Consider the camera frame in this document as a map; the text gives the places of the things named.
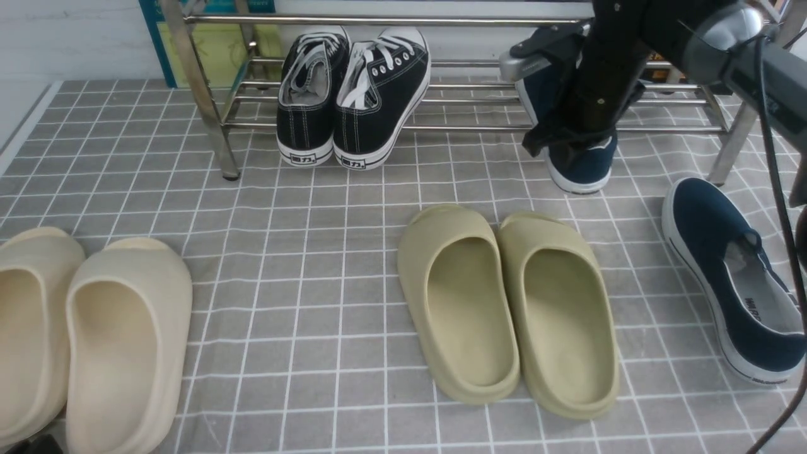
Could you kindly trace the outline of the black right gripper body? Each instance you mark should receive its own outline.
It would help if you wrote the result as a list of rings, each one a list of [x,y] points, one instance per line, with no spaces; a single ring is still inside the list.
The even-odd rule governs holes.
[[[635,31],[605,18],[566,24],[590,24],[577,68],[565,68],[548,114],[525,133],[524,148],[533,156],[544,148],[584,150],[611,137],[616,123],[643,94],[638,81],[647,63],[647,47]]]

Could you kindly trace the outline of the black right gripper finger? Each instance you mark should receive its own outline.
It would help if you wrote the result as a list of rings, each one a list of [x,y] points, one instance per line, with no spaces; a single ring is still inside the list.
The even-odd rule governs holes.
[[[544,55],[547,59],[566,59],[582,49],[590,24],[556,24],[537,28],[526,40],[514,44],[508,54],[514,58]]]

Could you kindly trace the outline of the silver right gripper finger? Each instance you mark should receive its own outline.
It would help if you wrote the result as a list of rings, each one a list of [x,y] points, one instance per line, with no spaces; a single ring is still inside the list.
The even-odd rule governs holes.
[[[501,74],[503,81],[515,83],[547,68],[556,69],[563,73],[565,68],[569,66],[577,68],[581,60],[582,52],[578,52],[574,57],[563,57],[554,60],[542,54],[513,57],[510,52],[502,52],[499,56],[499,74]]]

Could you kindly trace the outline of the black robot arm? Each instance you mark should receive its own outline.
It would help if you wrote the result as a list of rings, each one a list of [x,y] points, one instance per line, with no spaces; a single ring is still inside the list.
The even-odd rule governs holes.
[[[561,71],[548,120],[525,135],[532,155],[582,152],[610,137],[638,98],[650,54],[698,85],[729,86],[805,153],[805,61],[768,43],[776,32],[743,1],[594,1],[592,17],[542,26],[504,51],[499,70],[508,81]]]

